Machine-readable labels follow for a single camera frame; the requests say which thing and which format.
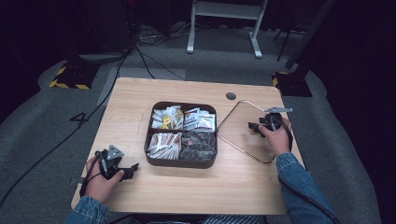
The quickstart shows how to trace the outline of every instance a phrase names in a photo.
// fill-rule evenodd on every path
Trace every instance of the denim jacket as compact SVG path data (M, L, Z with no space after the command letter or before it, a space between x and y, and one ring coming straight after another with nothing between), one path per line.
M314 178L297 161L292 153L284 153L276 159L276 168L279 178L291 188L299 191L320 203L332 213L329 202L321 192ZM289 190L282 188L282 197L286 204L289 218L293 224L332 223L314 205L299 198ZM71 223L106 223L108 217L107 207L90 197L82 197L66 220ZM259 216L209 216L204 223L216 224L259 224L264 223Z

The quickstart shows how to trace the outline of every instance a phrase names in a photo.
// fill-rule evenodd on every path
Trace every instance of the wooden table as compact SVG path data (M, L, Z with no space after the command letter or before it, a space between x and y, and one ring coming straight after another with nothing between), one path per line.
M236 100L228 100L233 92ZM153 166L144 152L151 108L160 101L212 105L220 124L239 100L261 108L283 107L278 89L265 86L121 77L117 80L89 158L114 145L125 153L120 167L139 162L134 178L120 182L106 205L114 212L285 215L275 163L260 164L218 138L208 169ZM248 127L229 136L237 141ZM256 136L257 141L265 142ZM302 162L297 144L292 151ZM79 200L79 187L72 207Z

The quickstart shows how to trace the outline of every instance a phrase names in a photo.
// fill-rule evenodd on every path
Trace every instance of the sleeve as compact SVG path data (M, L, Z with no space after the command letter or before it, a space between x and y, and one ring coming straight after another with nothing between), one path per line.
M102 224L107 222L109 210L94 198L83 196L75 209L70 213L66 224Z
M280 155L276 159L276 168L279 172L279 179L287 186L313 199L332 213L330 204L320 190L317 182L292 153ZM289 218L293 224L333 223L330 218L313 204L305 201L289 189L282 187L281 192Z

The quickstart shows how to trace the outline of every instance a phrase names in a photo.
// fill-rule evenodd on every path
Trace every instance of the box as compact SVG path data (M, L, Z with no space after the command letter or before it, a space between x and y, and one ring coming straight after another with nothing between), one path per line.
M183 115L185 116L185 112L189 111L189 110L193 110L194 108L200 108L200 110L204 110L207 111L209 114L214 115L214 124L212 127L212 130L210 132L203 132L203 131L189 131L187 130L188 128L184 127L185 121L189 120L191 121L191 118L193 118L193 114L190 114L190 116L184 118L183 116L183 125L181 126L180 130L175 130L169 127L165 127L167 129L164 128L158 128L157 126L153 127L153 123L156 122L153 118L153 115L156 114L154 112L154 110L165 110L167 107L171 107L171 106L176 106L179 105L180 106L180 110L183 111ZM181 146L181 152L180 152L180 156L177 159L158 159L158 158L151 158L149 155L149 147L150 147L150 142L151 142L151 138L156 135L154 138L155 139L160 139L161 137L157 137L157 136L165 136L169 133L173 133L173 134L179 134L180 136L180 142L177 141L178 144L180 144ZM203 145L199 145L196 144L193 141L188 141L189 139L192 138L188 138L190 137L190 135L192 136L192 138L196 135L199 136L201 140L203 140L203 142L205 142L206 144ZM208 148L208 150L206 151L206 149L201 150L194 150L192 154L194 155L199 155L199 159L196 157L193 157L194 160L188 160L186 158L189 158L191 155L191 150L192 147L206 147ZM218 154L218 140L217 140L217 114L216 114L216 110L215 108L213 108L213 106L211 105L199 105L199 104L191 104L191 103L178 103L178 102L159 102L157 104L155 104L152 107L151 110L151 116L150 116L150 121L148 124L148 133L146 136L146 142L145 142L145 154L146 154L146 158L148 160L148 163L150 163L151 165L156 165L156 166L170 166L170 167L185 167L185 168L199 168L199 169L205 169L205 168L209 168L213 165L213 163L215 162L215 159L217 157Z

